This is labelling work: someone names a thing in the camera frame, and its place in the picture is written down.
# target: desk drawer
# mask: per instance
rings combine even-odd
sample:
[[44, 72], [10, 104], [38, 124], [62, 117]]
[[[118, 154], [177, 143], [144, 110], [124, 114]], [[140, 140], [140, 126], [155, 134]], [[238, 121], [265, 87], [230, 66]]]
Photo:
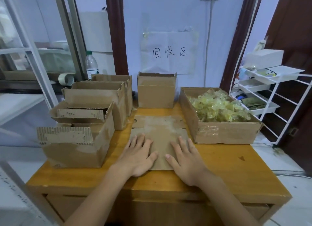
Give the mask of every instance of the desk drawer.
[[[50, 194], [46, 198], [63, 220], [67, 220], [85, 199]], [[269, 210], [266, 204], [244, 206], [256, 219], [260, 219]], [[209, 203], [199, 201], [117, 199], [107, 221], [119, 222], [121, 225], [149, 226], [223, 225], [214, 208]]]

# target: wooden desk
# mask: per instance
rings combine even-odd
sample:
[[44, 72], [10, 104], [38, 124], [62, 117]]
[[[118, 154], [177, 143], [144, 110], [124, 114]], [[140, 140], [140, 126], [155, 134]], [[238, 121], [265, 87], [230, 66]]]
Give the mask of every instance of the wooden desk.
[[[127, 128], [115, 131], [100, 169], [53, 169], [48, 162], [27, 182], [66, 220], [99, 184], [127, 143], [135, 114], [181, 115], [173, 109], [143, 109], [132, 112]], [[223, 178], [230, 191], [264, 223], [291, 195], [250, 145], [196, 144], [208, 168]], [[110, 222], [122, 225], [222, 225], [206, 196], [185, 185], [173, 171], [149, 171], [131, 178], [120, 192]]]

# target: human hand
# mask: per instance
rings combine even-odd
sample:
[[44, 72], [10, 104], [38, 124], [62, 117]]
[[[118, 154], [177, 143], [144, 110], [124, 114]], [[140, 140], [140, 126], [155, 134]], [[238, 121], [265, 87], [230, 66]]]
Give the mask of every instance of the human hand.
[[171, 141], [178, 162], [169, 154], [166, 154], [166, 160], [185, 184], [199, 187], [201, 178], [214, 174], [206, 167], [191, 139], [188, 139], [190, 150], [182, 137], [179, 137], [179, 142], [180, 145]]
[[145, 134], [142, 133], [139, 137], [135, 136], [129, 140], [116, 163], [111, 166], [118, 172], [117, 174], [121, 174], [126, 180], [131, 176], [139, 177], [144, 174], [158, 158], [157, 151], [148, 156], [153, 140], [147, 139], [144, 142], [144, 138]]

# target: plastic bottle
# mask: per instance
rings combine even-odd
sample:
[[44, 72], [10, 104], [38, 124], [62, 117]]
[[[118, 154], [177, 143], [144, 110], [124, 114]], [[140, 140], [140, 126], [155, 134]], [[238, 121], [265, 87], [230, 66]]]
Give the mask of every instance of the plastic bottle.
[[92, 56], [92, 51], [87, 50], [87, 57], [85, 58], [85, 66], [87, 68], [88, 78], [91, 79], [92, 74], [99, 74], [96, 59]]

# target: bottle label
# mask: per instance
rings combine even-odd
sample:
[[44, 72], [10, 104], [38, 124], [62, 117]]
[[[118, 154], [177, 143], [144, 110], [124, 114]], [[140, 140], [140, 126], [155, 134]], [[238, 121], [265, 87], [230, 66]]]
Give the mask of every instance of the bottle label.
[[88, 74], [88, 78], [91, 79], [92, 74], [99, 74], [99, 69], [98, 68], [88, 68], [87, 74]]

